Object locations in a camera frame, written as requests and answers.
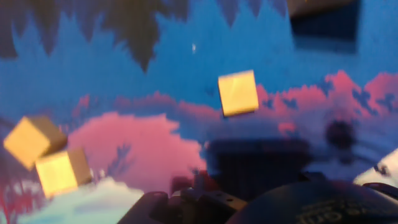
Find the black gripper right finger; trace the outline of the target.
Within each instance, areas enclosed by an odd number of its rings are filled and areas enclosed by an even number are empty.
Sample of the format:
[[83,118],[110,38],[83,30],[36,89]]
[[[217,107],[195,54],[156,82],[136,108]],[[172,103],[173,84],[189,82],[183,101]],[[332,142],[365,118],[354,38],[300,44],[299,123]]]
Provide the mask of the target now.
[[324,182],[325,175],[322,172],[301,172],[298,175],[298,182]]

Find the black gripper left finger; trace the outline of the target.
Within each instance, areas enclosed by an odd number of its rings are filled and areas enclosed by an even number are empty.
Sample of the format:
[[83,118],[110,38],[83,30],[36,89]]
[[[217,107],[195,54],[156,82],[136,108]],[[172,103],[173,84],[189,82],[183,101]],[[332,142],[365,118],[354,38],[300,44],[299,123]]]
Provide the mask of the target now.
[[193,185],[169,196],[165,192],[144,194],[118,224],[224,224],[246,202],[219,190],[208,191],[210,178],[195,174]]

